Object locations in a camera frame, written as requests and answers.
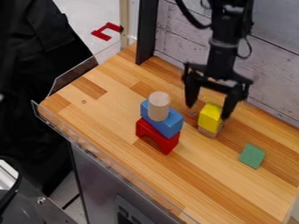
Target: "wooden table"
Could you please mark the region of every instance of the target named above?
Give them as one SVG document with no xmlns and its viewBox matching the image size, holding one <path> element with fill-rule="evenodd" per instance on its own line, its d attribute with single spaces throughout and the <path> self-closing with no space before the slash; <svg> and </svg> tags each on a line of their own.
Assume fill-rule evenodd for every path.
<svg viewBox="0 0 299 224">
<path fill-rule="evenodd" d="M 39 113 L 182 220 L 283 222 L 299 186 L 299 130 L 243 103 L 216 139 L 202 136 L 199 108 L 223 96 L 203 90 L 190 111 L 180 69 L 157 57 L 138 66 L 135 53 L 134 46 L 118 53 L 45 99 Z M 140 103 L 156 90 L 170 93 L 171 105 L 185 116 L 180 143 L 169 156 L 135 134 Z M 238 161 L 245 144 L 267 152 L 259 170 Z"/>
</svg>

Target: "wooden plank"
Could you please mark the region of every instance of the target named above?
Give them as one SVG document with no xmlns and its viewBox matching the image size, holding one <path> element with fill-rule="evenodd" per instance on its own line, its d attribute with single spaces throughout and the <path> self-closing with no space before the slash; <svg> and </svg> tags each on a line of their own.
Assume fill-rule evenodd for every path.
<svg viewBox="0 0 299 224">
<path fill-rule="evenodd" d="M 81 90 L 83 93 L 89 95 L 94 100 L 99 99 L 107 92 L 105 89 L 95 85 L 93 82 L 83 76 L 72 82 L 72 85 Z"/>
<path fill-rule="evenodd" d="M 107 91 L 101 97 L 71 84 L 55 94 L 70 104 L 57 110 L 59 102 L 51 96 L 39 113 L 53 112 L 44 117 L 187 223 L 192 218 L 203 223 L 281 223 L 299 183 L 299 130 L 240 104 L 220 137 L 208 139 L 197 132 L 197 116 L 184 104 L 180 69 L 156 57 L 138 66 L 132 58 L 130 47 L 84 75 Z M 186 120 L 180 143 L 167 157 L 135 134 L 140 103 L 156 90 L 170 93 L 171 106 Z M 203 93 L 223 100 L 213 91 Z M 199 98 L 197 110 L 204 101 Z M 238 161 L 247 142 L 268 153 L 257 171 Z"/>
</svg>

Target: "screw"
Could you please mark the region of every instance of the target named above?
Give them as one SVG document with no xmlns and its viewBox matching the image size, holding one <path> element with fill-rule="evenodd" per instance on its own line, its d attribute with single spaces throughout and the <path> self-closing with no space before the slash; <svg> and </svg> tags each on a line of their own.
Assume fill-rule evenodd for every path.
<svg viewBox="0 0 299 224">
<path fill-rule="evenodd" d="M 38 202 L 39 205 L 43 205 L 43 204 L 45 204 L 45 198 L 44 197 L 39 197 L 37 202 Z"/>
</svg>

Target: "white wall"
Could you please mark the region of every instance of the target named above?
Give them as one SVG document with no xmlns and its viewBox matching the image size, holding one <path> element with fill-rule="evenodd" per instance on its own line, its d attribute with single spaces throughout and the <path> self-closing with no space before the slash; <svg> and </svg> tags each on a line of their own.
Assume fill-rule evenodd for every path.
<svg viewBox="0 0 299 224">
<path fill-rule="evenodd" d="M 209 12 L 199 0 L 184 1 L 196 18 L 209 23 Z M 254 52 L 248 60 L 238 59 L 235 70 L 254 78 L 249 102 L 299 127 L 299 1 L 256 2 L 256 25 L 249 37 Z M 155 55 L 180 67 L 187 60 L 205 64 L 210 37 L 211 31 L 198 30 L 186 20 L 174 0 L 160 0 Z"/>
</svg>

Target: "red arch block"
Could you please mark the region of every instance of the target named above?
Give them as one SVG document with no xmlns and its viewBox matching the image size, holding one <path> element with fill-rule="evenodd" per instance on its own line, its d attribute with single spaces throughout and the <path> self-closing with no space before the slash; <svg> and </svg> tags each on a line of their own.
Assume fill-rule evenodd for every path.
<svg viewBox="0 0 299 224">
<path fill-rule="evenodd" d="M 160 132 L 158 132 L 153 126 L 151 126 L 147 121 L 141 118 L 136 123 L 136 135 L 138 137 L 148 136 L 157 142 L 161 152 L 164 155 L 168 155 L 178 144 L 178 139 L 180 132 L 178 132 L 171 139 L 167 139 Z"/>
</svg>

